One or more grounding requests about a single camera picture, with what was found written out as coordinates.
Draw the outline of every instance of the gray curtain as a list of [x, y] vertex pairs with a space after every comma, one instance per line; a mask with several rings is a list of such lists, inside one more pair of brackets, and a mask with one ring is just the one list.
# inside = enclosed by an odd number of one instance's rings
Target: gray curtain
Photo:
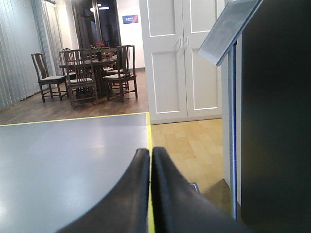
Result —
[[31, 0], [0, 0], [0, 108], [39, 91], [30, 56], [39, 51]]
[[42, 52], [50, 76], [61, 75], [56, 6], [44, 0], [0, 0], [0, 109], [40, 91], [31, 54]]

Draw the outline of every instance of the doorway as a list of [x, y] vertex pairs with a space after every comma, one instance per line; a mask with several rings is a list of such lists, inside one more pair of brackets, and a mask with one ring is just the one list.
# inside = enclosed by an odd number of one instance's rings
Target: doorway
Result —
[[121, 45], [116, 0], [75, 1], [72, 9], [80, 48], [89, 49], [96, 42], [111, 48]]

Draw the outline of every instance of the wall sign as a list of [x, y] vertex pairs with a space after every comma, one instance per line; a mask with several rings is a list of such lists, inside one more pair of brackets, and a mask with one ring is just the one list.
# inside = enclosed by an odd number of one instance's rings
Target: wall sign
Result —
[[123, 17], [123, 24], [138, 23], [138, 15], [122, 16], [122, 17]]

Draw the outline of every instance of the light wood parquet floor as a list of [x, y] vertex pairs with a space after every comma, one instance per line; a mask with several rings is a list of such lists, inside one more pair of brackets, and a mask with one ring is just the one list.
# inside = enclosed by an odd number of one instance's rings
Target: light wood parquet floor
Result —
[[203, 196], [230, 213], [230, 189], [224, 181], [222, 120], [152, 125], [153, 146], [165, 147], [189, 182]]
[[[0, 125], [81, 117], [148, 112], [146, 77], [137, 71], [138, 99], [130, 93], [122, 103], [99, 99], [73, 109], [70, 100], [58, 97], [43, 103], [40, 93], [0, 110]], [[202, 120], [152, 126], [153, 146], [167, 149], [177, 168], [189, 182], [197, 182], [200, 192], [229, 213], [230, 192], [223, 180], [222, 120]]]

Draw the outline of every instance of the white cabinet door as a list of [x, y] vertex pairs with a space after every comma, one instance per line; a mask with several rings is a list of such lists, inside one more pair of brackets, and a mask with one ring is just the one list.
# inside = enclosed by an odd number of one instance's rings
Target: white cabinet door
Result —
[[189, 117], [220, 115], [221, 76], [197, 54], [217, 17], [215, 0], [183, 0], [187, 109]]
[[140, 0], [139, 5], [151, 119], [187, 117], [182, 4]]

